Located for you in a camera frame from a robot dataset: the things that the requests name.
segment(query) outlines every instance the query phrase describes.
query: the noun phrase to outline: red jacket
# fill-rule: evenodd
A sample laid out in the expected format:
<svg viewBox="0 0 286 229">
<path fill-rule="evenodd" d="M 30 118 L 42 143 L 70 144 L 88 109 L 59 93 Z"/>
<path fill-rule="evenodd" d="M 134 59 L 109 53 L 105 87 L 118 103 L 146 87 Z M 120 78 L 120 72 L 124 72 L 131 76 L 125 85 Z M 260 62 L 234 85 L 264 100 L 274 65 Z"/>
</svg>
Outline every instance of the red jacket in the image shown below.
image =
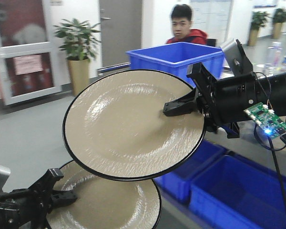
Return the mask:
<svg viewBox="0 0 286 229">
<path fill-rule="evenodd" d="M 177 39 L 175 37 L 169 39 L 166 43 L 176 43 L 176 42 L 189 42 L 189 43 L 195 43 L 195 44 L 206 44 L 206 37 L 207 34 L 203 32 L 202 30 L 198 29 L 191 29 L 190 33 L 184 37 L 183 39 Z"/>
</svg>

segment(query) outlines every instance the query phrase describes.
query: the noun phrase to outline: ceramic plate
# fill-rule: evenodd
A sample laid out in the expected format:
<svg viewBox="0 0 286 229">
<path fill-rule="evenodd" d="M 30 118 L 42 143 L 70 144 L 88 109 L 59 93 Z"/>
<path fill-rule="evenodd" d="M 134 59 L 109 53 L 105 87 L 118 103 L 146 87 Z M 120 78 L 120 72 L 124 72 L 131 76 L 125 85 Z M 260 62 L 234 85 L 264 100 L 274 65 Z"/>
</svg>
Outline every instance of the ceramic plate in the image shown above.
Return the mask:
<svg viewBox="0 0 286 229">
<path fill-rule="evenodd" d="M 52 229 L 152 229 L 161 200 L 152 180 L 121 182 L 97 177 L 74 161 L 61 168 L 55 190 L 74 190 L 75 203 L 47 215 Z"/>
<path fill-rule="evenodd" d="M 86 170 L 109 179 L 140 180 L 177 167 L 199 146 L 204 117 L 166 117 L 166 102 L 191 86 L 167 73 L 115 73 L 87 87 L 63 121 L 65 145 Z"/>
</svg>

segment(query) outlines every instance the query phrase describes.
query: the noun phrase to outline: gold plant pot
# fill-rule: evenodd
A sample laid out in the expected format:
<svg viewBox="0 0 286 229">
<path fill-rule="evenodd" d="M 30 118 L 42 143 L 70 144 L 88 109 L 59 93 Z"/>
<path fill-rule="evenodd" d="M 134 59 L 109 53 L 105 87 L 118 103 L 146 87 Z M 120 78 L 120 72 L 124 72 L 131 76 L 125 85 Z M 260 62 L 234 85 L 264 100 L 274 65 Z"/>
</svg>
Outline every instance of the gold plant pot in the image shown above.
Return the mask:
<svg viewBox="0 0 286 229">
<path fill-rule="evenodd" d="M 89 85 L 89 60 L 68 60 L 73 95 L 77 96 Z"/>
<path fill-rule="evenodd" d="M 273 25 L 273 32 L 272 32 L 272 38 L 273 39 L 279 39 L 281 36 L 281 31 L 282 31 L 282 23 L 275 23 Z"/>
<path fill-rule="evenodd" d="M 250 30 L 248 46 L 255 46 L 259 30 Z"/>
</svg>

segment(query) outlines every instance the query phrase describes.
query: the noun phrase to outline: black cable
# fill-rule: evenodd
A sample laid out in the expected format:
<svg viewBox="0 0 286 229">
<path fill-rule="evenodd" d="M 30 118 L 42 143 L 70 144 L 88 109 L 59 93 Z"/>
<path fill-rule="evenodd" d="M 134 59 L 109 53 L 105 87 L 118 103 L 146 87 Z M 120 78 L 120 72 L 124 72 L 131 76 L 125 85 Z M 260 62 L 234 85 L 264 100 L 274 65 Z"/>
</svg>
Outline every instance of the black cable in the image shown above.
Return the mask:
<svg viewBox="0 0 286 229">
<path fill-rule="evenodd" d="M 270 137 L 268 137 L 268 141 L 270 144 L 270 148 L 273 149 L 273 143 Z M 282 179 L 282 175 L 278 166 L 278 162 L 277 162 L 277 158 L 276 158 L 276 153 L 274 150 L 271 150 L 272 153 L 272 157 L 273 157 L 273 161 L 275 163 L 275 167 L 276 167 L 276 174 L 277 174 L 277 178 L 278 181 L 280 183 L 280 188 L 281 188 L 281 192 L 282 192 L 282 197 L 283 197 L 283 203 L 284 203 L 284 207 L 285 207 L 285 212 L 286 212 L 286 191 L 284 188 L 284 183 L 283 183 L 283 179 Z"/>
<path fill-rule="evenodd" d="M 265 94 L 265 96 L 266 96 L 266 98 L 267 98 L 267 104 L 269 103 L 269 105 L 270 105 L 271 108 L 272 108 L 272 105 L 271 105 L 271 103 L 270 103 L 270 95 L 271 95 L 271 92 L 272 92 L 271 83 L 270 83 L 268 77 L 267 77 L 265 74 L 263 74 L 263 73 L 260 73 L 260 74 L 262 74 L 263 76 L 265 76 L 265 78 L 266 78 L 266 80 L 267 80 L 267 82 L 268 82 L 268 85 L 269 85 L 269 94 L 266 93 L 266 91 L 265 91 L 265 89 L 263 88 L 262 84 L 260 83 L 260 81 L 259 81 L 257 75 L 255 75 L 255 76 L 256 76 L 255 79 L 256 79 L 257 83 L 259 84 L 259 86 L 261 87 L 263 93 Z M 257 140 L 257 142 L 258 142 L 262 147 L 264 147 L 264 148 L 270 150 L 271 153 L 272 153 L 273 161 L 274 161 L 274 164 L 275 164 L 275 167 L 276 167 L 277 178 L 278 178 L 278 181 L 279 181 L 279 183 L 280 183 L 280 188 L 281 188 L 281 193 L 282 193 L 282 198 L 283 198 L 283 203 L 284 203 L 285 213 L 286 213 L 286 191 L 285 191 L 285 188 L 284 188 L 284 183 L 283 183 L 282 175 L 281 175 L 281 173 L 280 173 L 280 169 L 279 169 L 278 162 L 277 162 L 277 158 L 276 158 L 276 151 L 280 151 L 280 150 L 284 149 L 284 148 L 286 147 L 286 145 L 284 145 L 282 148 L 274 149 L 274 146 L 273 146 L 273 143 L 272 143 L 271 138 L 270 138 L 270 137 L 267 137 L 267 138 L 268 138 L 268 141 L 269 141 L 270 147 L 267 146 L 267 145 L 262 141 L 262 139 L 259 137 L 256 128 L 257 128 L 257 124 L 255 125 L 254 131 L 253 131 L 255 139 Z"/>
<path fill-rule="evenodd" d="M 268 76 L 266 76 L 264 73 L 261 73 L 261 72 L 256 72 L 256 73 L 262 74 L 262 75 L 266 78 L 266 80 L 267 80 L 267 82 L 268 82 L 268 85 L 269 85 L 269 95 L 266 94 L 266 92 L 265 92 L 263 86 L 261 85 L 261 82 L 260 82 L 259 79 L 256 77 L 259 86 L 261 87 L 261 89 L 262 89 L 263 92 L 265 93 L 267 99 L 269 100 L 269 99 L 270 99 L 271 92 L 272 92 L 270 80 L 268 79 Z"/>
<path fill-rule="evenodd" d="M 256 72 L 255 74 L 257 74 L 257 73 L 262 74 L 262 75 L 266 78 L 266 80 L 267 80 L 267 82 L 268 82 L 268 85 L 269 85 L 269 94 L 266 93 L 266 91 L 265 91 L 265 89 L 263 88 L 261 82 L 259 81 L 259 78 L 257 77 L 257 75 L 255 75 L 255 79 L 256 79 L 258 85 L 261 87 L 263 93 L 265 94 L 265 96 L 266 96 L 266 98 L 267 98 L 267 103 L 269 102 L 270 106 L 272 107 L 272 105 L 271 105 L 271 103 L 270 103 L 270 95 L 271 95 L 271 92 L 272 92 L 271 83 L 270 83 L 268 77 L 267 77 L 264 73 Z M 284 145 L 283 147 L 278 148 L 278 149 L 274 149 L 274 148 L 271 149 L 271 148 L 268 147 L 266 144 L 264 144 L 264 142 L 262 141 L 262 139 L 259 137 L 256 128 L 257 128 L 257 124 L 255 125 L 254 131 L 253 131 L 254 137 L 255 137 L 255 139 L 257 140 L 257 142 L 258 142 L 263 148 L 265 148 L 265 149 L 267 149 L 267 150 L 274 150 L 275 152 L 280 151 L 280 150 L 283 150 L 283 149 L 286 148 L 286 145 Z"/>
</svg>

